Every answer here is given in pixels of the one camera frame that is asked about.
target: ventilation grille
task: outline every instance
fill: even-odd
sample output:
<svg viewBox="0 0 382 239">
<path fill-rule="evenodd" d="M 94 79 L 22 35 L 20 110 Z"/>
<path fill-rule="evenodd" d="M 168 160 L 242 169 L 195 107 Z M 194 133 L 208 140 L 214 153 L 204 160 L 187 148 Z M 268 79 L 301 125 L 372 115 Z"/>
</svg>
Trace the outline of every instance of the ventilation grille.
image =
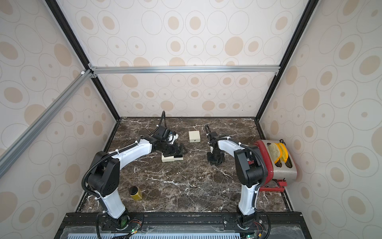
<svg viewBox="0 0 382 239">
<path fill-rule="evenodd" d="M 112 239 L 124 233 L 101 233 L 102 239 Z M 96 233 L 69 233 L 68 239 L 97 239 Z M 134 234 L 130 239 L 240 239 L 240 233 L 146 233 Z"/>
</svg>

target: marble tabletop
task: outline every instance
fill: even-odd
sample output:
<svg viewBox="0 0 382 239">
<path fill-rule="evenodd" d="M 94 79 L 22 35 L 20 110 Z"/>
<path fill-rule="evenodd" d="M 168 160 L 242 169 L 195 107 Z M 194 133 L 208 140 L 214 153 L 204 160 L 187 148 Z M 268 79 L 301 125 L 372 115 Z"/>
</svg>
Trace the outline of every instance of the marble tabletop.
<svg viewBox="0 0 382 239">
<path fill-rule="evenodd" d="M 110 150 L 133 143 L 139 135 L 155 129 L 158 118 L 123 118 Z M 225 162 L 211 166 L 207 161 L 205 124 L 218 134 L 251 145 L 260 139 L 253 119 L 244 118 L 167 118 L 167 127 L 175 130 L 188 150 L 183 161 L 163 163 L 159 153 L 143 156 L 120 172 L 119 195 L 131 212 L 220 212 L 223 208 L 236 211 L 241 184 L 236 176 L 234 158 L 225 154 Z M 189 143 L 188 131 L 199 130 L 201 142 Z M 139 187 L 143 199 L 134 201 L 128 192 Z M 260 192 L 257 208 L 266 211 L 286 211 L 279 192 Z M 99 212 L 102 206 L 94 197 L 85 200 L 82 212 Z"/>
</svg>

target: patterned wallpaper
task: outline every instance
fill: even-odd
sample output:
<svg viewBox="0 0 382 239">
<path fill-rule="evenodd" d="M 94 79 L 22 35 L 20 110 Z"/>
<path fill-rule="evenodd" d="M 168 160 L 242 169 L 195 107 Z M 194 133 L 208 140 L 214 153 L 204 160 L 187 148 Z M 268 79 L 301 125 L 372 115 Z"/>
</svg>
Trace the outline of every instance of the patterned wallpaper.
<svg viewBox="0 0 382 239">
<path fill-rule="evenodd" d="M 0 1 L 0 155 L 82 68 L 41 2 Z"/>
<path fill-rule="evenodd" d="M 261 118 L 298 166 L 288 192 L 314 239 L 382 234 L 382 1 L 325 0 Z"/>
<path fill-rule="evenodd" d="M 307 0 L 58 0 L 95 66 L 279 64 Z"/>
<path fill-rule="evenodd" d="M 256 115 L 274 72 L 100 74 L 120 116 Z"/>
<path fill-rule="evenodd" d="M 0 179 L 1 239 L 54 237 L 114 123 L 87 80 Z"/>
</svg>

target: metal rail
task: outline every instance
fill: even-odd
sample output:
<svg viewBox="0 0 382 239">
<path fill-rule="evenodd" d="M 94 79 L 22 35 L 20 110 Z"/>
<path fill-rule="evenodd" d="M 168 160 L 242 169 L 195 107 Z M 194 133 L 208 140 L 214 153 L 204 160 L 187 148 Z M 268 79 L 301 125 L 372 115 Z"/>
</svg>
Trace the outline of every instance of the metal rail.
<svg viewBox="0 0 382 239">
<path fill-rule="evenodd" d="M 179 66 L 179 67 L 95 67 L 95 66 L 91 66 L 91 70 L 96 74 L 278 72 L 279 69 L 280 69 L 279 65 Z"/>
<path fill-rule="evenodd" d="M 62 107 L 77 92 L 81 85 L 89 79 L 90 70 L 86 70 L 84 74 L 79 75 L 43 113 L 42 115 L 15 141 L 3 154 L 0 159 L 0 177 L 2 177 L 12 164 L 21 156 L 28 148 L 33 140 L 41 133 L 41 131 L 50 123 L 57 115 Z"/>
</svg>

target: white block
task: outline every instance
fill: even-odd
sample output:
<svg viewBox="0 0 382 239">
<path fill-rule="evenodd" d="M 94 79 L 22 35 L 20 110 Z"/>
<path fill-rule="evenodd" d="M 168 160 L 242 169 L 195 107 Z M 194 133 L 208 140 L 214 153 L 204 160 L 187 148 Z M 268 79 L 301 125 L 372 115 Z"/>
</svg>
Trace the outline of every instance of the white block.
<svg viewBox="0 0 382 239">
<path fill-rule="evenodd" d="M 163 163 L 177 161 L 177 160 L 183 160 L 183 155 L 181 157 L 179 157 L 179 156 L 178 157 L 174 157 L 174 156 L 164 157 L 162 154 L 162 162 Z"/>
<path fill-rule="evenodd" d="M 190 143 L 194 142 L 200 142 L 200 133 L 199 130 L 196 131 L 189 131 L 188 132 L 189 138 L 190 138 Z"/>
</svg>

